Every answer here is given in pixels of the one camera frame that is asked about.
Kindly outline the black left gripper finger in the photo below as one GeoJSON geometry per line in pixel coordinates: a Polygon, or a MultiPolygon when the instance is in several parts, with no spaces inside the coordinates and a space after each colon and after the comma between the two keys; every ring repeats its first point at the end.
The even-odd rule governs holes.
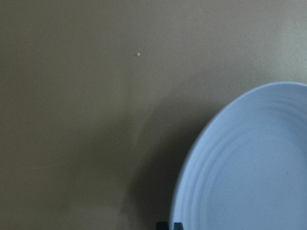
{"type": "Polygon", "coordinates": [[[166,221],[157,222],[156,230],[168,230],[168,223],[166,221]]]}

